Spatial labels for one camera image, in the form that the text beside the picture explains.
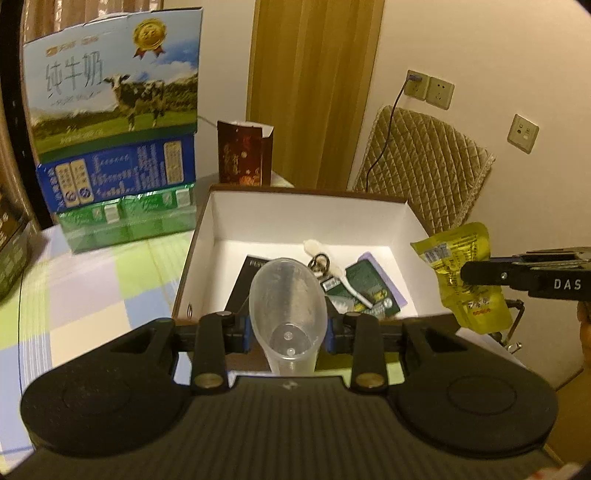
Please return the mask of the person's right hand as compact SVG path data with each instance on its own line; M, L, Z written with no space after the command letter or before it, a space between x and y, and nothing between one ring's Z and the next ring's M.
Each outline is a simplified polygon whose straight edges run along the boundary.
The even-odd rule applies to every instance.
M591 318L589 302L580 301L577 304L577 319L580 323L579 332L584 365L589 369L591 366Z

